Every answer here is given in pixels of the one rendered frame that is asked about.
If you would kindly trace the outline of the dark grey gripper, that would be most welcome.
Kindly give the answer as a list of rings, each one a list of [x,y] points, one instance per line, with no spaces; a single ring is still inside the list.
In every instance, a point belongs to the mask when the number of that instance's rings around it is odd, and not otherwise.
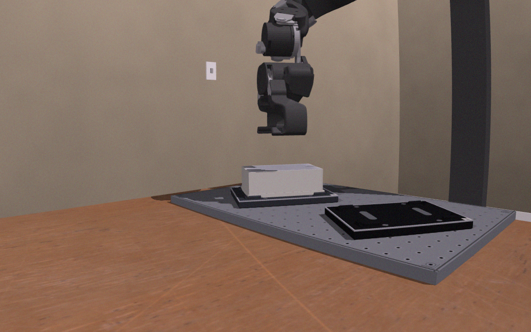
[[[264,62],[257,71],[259,110],[267,112],[267,126],[258,134],[306,135],[307,108],[299,103],[309,97],[313,68],[301,55],[301,40],[295,63]],[[267,90],[267,92],[266,92]]]

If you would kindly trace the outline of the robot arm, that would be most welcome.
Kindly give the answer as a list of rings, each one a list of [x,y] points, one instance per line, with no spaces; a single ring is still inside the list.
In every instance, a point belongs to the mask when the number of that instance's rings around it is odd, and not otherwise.
[[[263,24],[261,41],[256,44],[256,54],[270,56],[275,62],[297,56],[308,28],[316,19],[356,0],[280,0],[270,9],[267,23]],[[307,16],[306,16],[307,15]],[[268,48],[268,49],[267,49]]]

